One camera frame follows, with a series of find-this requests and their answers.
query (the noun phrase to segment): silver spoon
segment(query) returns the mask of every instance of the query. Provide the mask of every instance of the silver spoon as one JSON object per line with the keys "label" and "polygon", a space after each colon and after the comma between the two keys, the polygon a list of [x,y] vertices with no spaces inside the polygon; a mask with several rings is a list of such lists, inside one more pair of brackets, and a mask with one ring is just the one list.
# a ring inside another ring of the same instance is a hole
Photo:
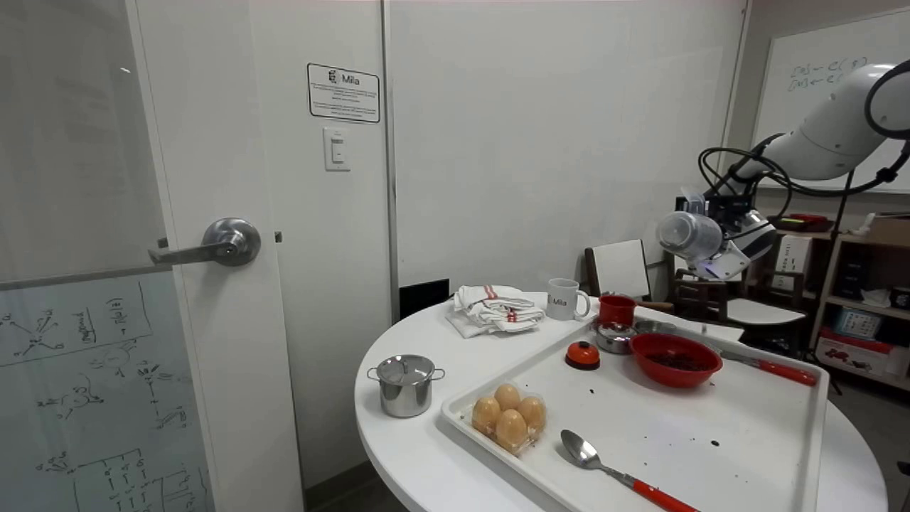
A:
{"label": "silver spoon", "polygon": [[695,512],[695,506],[665,495],[662,489],[628,475],[628,471],[617,471],[613,465],[606,465],[596,448],[596,444],[589,444],[587,437],[580,437],[577,431],[573,428],[564,428],[562,431],[564,437],[564,445],[573,457],[574,465],[583,465],[583,469],[601,469],[613,478],[617,478],[624,487],[634,489],[637,495],[648,496],[651,504],[658,504],[660,508],[671,508],[671,512]]}

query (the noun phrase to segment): round white table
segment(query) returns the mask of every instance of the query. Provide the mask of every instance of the round white table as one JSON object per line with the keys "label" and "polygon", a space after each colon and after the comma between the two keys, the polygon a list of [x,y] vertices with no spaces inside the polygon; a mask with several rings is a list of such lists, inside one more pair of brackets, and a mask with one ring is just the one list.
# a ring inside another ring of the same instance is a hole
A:
{"label": "round white table", "polygon": [[[456,444],[439,423],[441,407],[478,381],[490,381],[580,320],[544,317],[535,333],[462,339],[446,320],[449,300],[392,323],[361,357],[355,374],[355,417],[365,448],[407,508],[540,508],[535,496],[505,481],[490,462]],[[419,417],[389,417],[367,368],[397,353],[421,353],[446,368],[432,384],[432,407]],[[827,403],[822,434],[820,512],[887,512],[881,469],[857,427]]]}

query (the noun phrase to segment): white tray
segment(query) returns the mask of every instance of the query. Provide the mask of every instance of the white tray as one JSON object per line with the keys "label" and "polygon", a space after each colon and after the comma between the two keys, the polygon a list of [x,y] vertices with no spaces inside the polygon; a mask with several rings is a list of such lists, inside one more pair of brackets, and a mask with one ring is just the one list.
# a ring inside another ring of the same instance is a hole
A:
{"label": "white tray", "polygon": [[[601,353],[598,368],[564,361],[556,341],[509,373],[453,397],[441,428],[483,457],[500,478],[539,496],[544,508],[658,508],[603,471],[577,469],[562,452],[562,428],[589,437],[603,462],[631,471],[670,495],[714,512],[813,512],[820,487],[827,373],[742,343],[711,341],[725,353],[786,361],[820,378],[805,387],[738,361],[724,361],[701,390],[671,390],[644,374],[631,354]],[[498,384],[540,395],[549,423],[520,457],[469,427],[472,403]]]}

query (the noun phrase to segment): floor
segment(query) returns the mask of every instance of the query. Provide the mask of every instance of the floor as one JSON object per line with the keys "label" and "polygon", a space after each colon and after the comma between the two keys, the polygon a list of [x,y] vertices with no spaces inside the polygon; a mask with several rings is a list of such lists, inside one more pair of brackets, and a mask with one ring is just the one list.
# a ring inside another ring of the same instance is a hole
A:
{"label": "floor", "polygon": [[[879,457],[887,481],[890,512],[910,512],[910,475],[900,471],[900,459],[910,459],[910,395],[876,387],[852,374],[833,374],[839,391],[832,400],[857,423]],[[321,501],[313,512],[405,512],[397,495],[380,481],[367,478],[344,495]]]}

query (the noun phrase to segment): glass panel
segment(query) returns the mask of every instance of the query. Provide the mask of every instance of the glass panel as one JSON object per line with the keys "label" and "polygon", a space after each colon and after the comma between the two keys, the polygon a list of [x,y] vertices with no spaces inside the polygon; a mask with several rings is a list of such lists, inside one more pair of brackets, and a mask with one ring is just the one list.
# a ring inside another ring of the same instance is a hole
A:
{"label": "glass panel", "polygon": [[0,179],[0,508],[215,508],[124,0],[0,0]]}

